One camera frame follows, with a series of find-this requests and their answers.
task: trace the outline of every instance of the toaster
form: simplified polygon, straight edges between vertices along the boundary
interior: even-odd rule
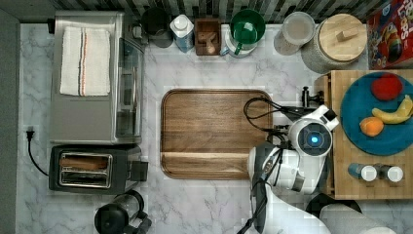
[[[116,195],[146,181],[148,163],[136,145],[59,145],[52,148],[49,188]]]

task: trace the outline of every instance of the striped towel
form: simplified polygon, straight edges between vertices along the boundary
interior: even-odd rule
[[[110,34],[96,28],[66,27],[63,34],[60,93],[107,96],[110,92]]]

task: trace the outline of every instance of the toaster oven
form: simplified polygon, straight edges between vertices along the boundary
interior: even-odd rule
[[[60,93],[62,44],[66,27],[110,33],[107,96]],[[144,48],[132,36],[133,21],[122,12],[57,11],[50,141],[56,144],[140,143]]]

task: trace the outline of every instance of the wooden box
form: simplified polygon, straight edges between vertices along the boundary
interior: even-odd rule
[[[199,40],[201,33],[216,33],[211,40],[215,51],[207,51],[207,42]],[[219,19],[195,19],[195,52],[197,56],[219,56],[221,50],[221,22]]]
[[[377,71],[333,70],[321,76],[315,82],[315,92],[324,91],[325,105],[341,116],[341,102],[348,88],[361,76]],[[413,70],[389,70],[410,83],[413,82]],[[338,125],[333,131],[333,147],[327,157],[328,177],[322,186],[322,192],[336,200],[368,199],[412,199],[413,198],[413,145],[390,156],[368,154],[355,145],[346,136],[343,127]],[[349,175],[351,163],[374,165],[377,163],[396,165],[403,169],[400,182],[375,179],[366,182]]]

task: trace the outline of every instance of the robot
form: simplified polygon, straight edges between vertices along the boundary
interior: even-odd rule
[[[247,168],[251,203],[255,209],[252,218],[238,233],[245,233],[254,224],[255,229],[264,234],[298,234],[303,230],[307,234],[329,234],[318,218],[287,204],[274,194],[272,188],[280,186],[312,194],[331,149],[331,131],[339,122],[335,113],[325,105],[308,114],[299,113],[297,108],[279,105],[277,108],[289,116],[295,112],[295,121],[288,127],[287,141],[280,145],[266,141],[250,150]]]

